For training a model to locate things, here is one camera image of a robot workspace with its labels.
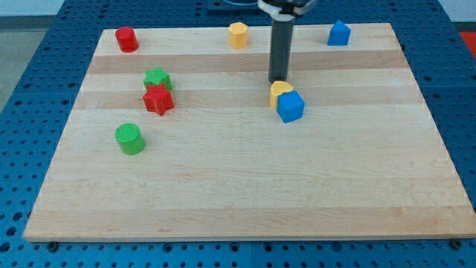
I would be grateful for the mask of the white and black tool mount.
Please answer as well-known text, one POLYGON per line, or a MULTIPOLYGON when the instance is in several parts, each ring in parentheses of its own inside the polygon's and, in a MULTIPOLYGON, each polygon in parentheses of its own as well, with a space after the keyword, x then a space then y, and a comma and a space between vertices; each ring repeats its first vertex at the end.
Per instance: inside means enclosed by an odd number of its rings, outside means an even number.
POLYGON ((259 9, 273 20, 293 20, 311 11, 317 0, 258 0, 259 9))

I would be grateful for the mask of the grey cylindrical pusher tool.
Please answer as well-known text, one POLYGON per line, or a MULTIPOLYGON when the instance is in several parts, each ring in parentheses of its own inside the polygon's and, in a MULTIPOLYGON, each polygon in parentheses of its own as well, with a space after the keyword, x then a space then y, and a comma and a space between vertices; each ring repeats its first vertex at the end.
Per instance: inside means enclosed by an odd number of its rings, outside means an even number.
POLYGON ((294 19, 287 22, 277 20, 272 22, 268 69, 270 83, 287 79, 294 24, 294 19))

